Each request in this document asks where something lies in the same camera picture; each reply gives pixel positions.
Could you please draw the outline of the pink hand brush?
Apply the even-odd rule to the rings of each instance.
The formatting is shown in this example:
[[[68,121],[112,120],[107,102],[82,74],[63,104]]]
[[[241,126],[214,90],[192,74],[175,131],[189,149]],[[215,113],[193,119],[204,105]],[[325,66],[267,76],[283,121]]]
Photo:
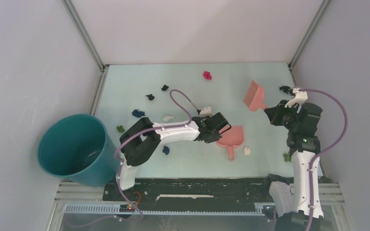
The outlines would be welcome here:
[[[261,85],[256,81],[252,80],[248,88],[248,91],[244,97],[244,104],[250,111],[256,112],[259,109],[266,109],[267,106],[264,103],[265,92]]]

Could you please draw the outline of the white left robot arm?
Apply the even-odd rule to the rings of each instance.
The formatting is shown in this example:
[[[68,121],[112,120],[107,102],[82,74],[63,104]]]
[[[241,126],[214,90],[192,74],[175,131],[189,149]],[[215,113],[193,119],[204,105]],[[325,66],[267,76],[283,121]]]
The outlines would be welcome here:
[[[120,200],[132,197],[137,171],[147,162],[158,146],[177,141],[217,142],[232,128],[222,113],[212,116],[194,116],[177,123],[153,123],[148,117],[139,119],[119,138],[120,146],[115,152],[123,156],[116,175],[114,194]]]

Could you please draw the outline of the pink dustpan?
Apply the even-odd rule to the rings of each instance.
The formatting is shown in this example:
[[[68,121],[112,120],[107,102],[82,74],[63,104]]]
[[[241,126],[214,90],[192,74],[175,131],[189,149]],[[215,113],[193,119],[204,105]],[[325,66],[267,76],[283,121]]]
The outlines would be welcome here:
[[[219,147],[227,150],[229,161],[234,161],[234,149],[244,143],[243,126],[226,126],[220,130],[221,138],[216,142]]]

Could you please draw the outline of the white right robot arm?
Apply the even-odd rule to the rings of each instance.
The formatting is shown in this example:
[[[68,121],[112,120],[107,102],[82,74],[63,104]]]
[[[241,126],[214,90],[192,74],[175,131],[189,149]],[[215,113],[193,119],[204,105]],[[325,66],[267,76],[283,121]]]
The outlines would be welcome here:
[[[286,182],[273,180],[261,187],[261,195],[275,203],[275,230],[319,231],[323,211],[318,195],[318,161],[313,158],[320,152],[320,141],[315,135],[321,118],[321,107],[313,103],[295,103],[287,100],[264,110],[271,125],[288,130],[286,140],[293,166],[294,189]]]

